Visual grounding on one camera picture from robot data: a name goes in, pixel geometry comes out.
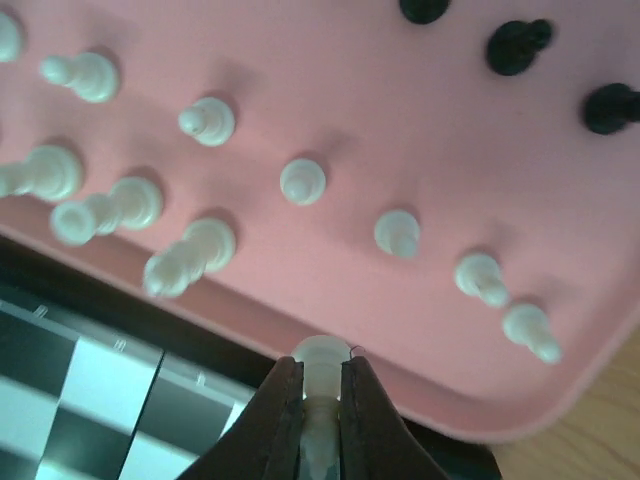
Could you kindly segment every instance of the white pawn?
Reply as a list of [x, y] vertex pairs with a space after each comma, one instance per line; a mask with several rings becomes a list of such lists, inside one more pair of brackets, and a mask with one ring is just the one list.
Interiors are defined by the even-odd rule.
[[225, 143], [236, 128], [231, 107], [214, 97], [205, 97], [187, 107], [178, 117], [180, 130], [207, 147]]
[[464, 257], [456, 268], [455, 281], [464, 294], [480, 297], [490, 307], [502, 308], [509, 303], [500, 265], [489, 255], [473, 253]]
[[58, 205], [51, 213], [51, 230], [62, 243], [80, 246], [120, 226], [129, 230], [150, 227], [160, 217], [163, 203], [160, 190], [152, 182], [126, 177], [108, 194], [94, 193], [82, 202]]
[[20, 163], [0, 165], [0, 198], [31, 194], [47, 202], [64, 200], [82, 187], [84, 170], [66, 148], [41, 145]]
[[153, 297], [178, 297], [206, 272], [217, 272], [236, 251], [233, 230], [217, 218], [192, 223], [182, 239], [149, 259], [143, 285]]
[[299, 158], [289, 163], [280, 174], [280, 190], [296, 205], [311, 205], [320, 199], [327, 186], [322, 167], [313, 160]]
[[49, 83], [70, 88], [90, 103], [107, 102], [120, 88], [116, 66], [108, 58], [93, 52], [73, 58], [51, 55], [40, 64], [40, 73]]
[[304, 363], [306, 399], [300, 447], [312, 480], [324, 480], [338, 461], [342, 364], [350, 359], [351, 349], [339, 338], [317, 335], [300, 343], [291, 355]]
[[525, 345], [544, 363], [555, 364], [562, 360], [562, 347], [549, 329], [549, 318], [536, 305], [514, 305], [504, 316], [502, 328], [510, 341]]
[[409, 212], [391, 210], [376, 222], [374, 238], [378, 247], [389, 255], [415, 257], [418, 254], [420, 225]]
[[22, 27], [9, 15], [0, 12], [0, 62], [15, 62], [23, 49]]

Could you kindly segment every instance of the chess piece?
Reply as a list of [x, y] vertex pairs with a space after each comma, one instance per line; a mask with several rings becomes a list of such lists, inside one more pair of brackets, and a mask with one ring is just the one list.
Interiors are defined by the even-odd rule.
[[317, 335], [300, 343], [291, 355], [304, 363], [306, 399], [300, 447], [312, 480], [324, 480], [338, 461], [342, 363], [350, 360], [351, 349], [338, 338]]
[[444, 15], [450, 3], [450, 0], [400, 0], [400, 11], [411, 23], [427, 25]]
[[600, 135], [619, 132], [640, 122], [640, 92], [622, 83], [611, 83], [592, 92], [584, 102], [582, 120]]
[[108, 58], [84, 52], [73, 58], [51, 55], [40, 64], [41, 75], [53, 85], [70, 88], [83, 100], [103, 103], [120, 88], [120, 75]]
[[292, 161], [280, 175], [280, 190], [287, 200], [296, 205], [315, 203], [324, 193], [326, 185], [322, 167], [306, 158]]
[[490, 307], [502, 308], [509, 302], [500, 265], [484, 253], [464, 257], [456, 268], [455, 281], [464, 294], [479, 297]]
[[31, 194], [57, 202], [74, 195], [83, 181], [78, 158], [57, 145], [41, 145], [23, 162], [0, 165], [0, 197]]
[[236, 120], [229, 105], [218, 98], [205, 97], [184, 109], [178, 124], [202, 145], [217, 147], [231, 138]]
[[153, 225], [163, 209], [156, 185], [145, 178], [119, 180], [108, 194], [94, 193], [84, 201], [68, 201], [53, 209], [53, 234], [65, 245], [80, 246], [96, 235], [110, 235], [118, 227], [142, 230]]
[[205, 273], [226, 267], [236, 252], [233, 230], [222, 220], [192, 223], [181, 240], [149, 259], [143, 284], [150, 296], [178, 297]]
[[499, 75], [518, 75], [531, 66], [552, 38], [553, 26], [547, 20], [507, 22], [489, 40], [487, 62]]
[[532, 304], [514, 305], [504, 316], [502, 328], [506, 337], [516, 345], [524, 345], [544, 363], [562, 360], [562, 348], [549, 330], [549, 318]]
[[378, 247], [389, 255], [415, 257], [418, 254], [420, 225], [409, 212], [392, 210], [376, 222], [374, 238]]
[[24, 50], [22, 26], [0, 12], [0, 62], [15, 62]]

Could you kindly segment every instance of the black chess piece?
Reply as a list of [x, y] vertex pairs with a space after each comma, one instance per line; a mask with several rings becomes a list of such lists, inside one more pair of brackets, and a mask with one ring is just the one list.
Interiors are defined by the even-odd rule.
[[411, 23], [427, 25], [444, 15], [450, 3], [450, 0], [400, 0], [400, 10]]
[[552, 38], [553, 25], [548, 20], [507, 22], [489, 39], [487, 62], [499, 75], [518, 75], [531, 66]]
[[582, 120], [589, 130], [611, 135], [640, 122], [640, 92], [611, 83], [592, 92], [584, 102]]

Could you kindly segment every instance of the pink surface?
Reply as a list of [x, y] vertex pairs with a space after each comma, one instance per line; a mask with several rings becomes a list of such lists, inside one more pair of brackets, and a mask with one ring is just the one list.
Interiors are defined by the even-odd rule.
[[[640, 86], [640, 3], [454, 0], [437, 23], [406, 22], [394, 0], [24, 0], [29, 45], [0, 66], [3, 161], [51, 137], [87, 165], [78, 198], [131, 172], [161, 179], [167, 206], [142, 232], [69, 249], [50, 206], [0, 201], [2, 232], [142, 295], [149, 256], [205, 213], [222, 212], [239, 251], [163, 306], [277, 356], [319, 332], [363, 346], [399, 409], [460, 438], [505, 441], [555, 420], [637, 325], [640, 127], [600, 137], [578, 107], [611, 82]], [[513, 19], [558, 35], [536, 65], [502, 78], [486, 40]], [[104, 46], [124, 88], [83, 103], [38, 76], [50, 54]], [[211, 149], [180, 111], [228, 100], [236, 133]], [[310, 207], [279, 190], [302, 154], [329, 174]], [[423, 229], [413, 261], [376, 249], [373, 225], [406, 206]], [[465, 297], [453, 269], [495, 252], [516, 297], [545, 305], [564, 361], [544, 365], [501, 331], [503, 312]]]

